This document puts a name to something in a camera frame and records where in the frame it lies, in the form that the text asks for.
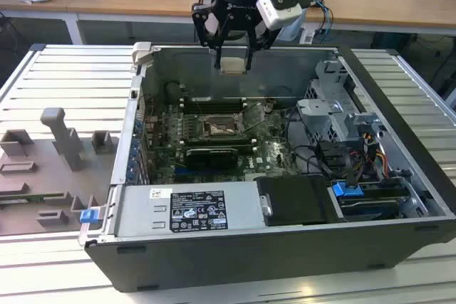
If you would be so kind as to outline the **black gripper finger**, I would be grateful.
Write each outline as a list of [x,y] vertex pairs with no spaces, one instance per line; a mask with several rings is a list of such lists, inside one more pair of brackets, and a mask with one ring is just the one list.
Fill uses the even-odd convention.
[[224,0],[192,5],[192,20],[200,45],[215,50],[214,67],[221,68],[222,46],[232,29],[232,13]]
[[280,29],[271,30],[261,21],[257,25],[251,25],[247,30],[247,52],[246,52],[246,70],[252,67],[254,53],[261,50],[270,49],[280,33]]

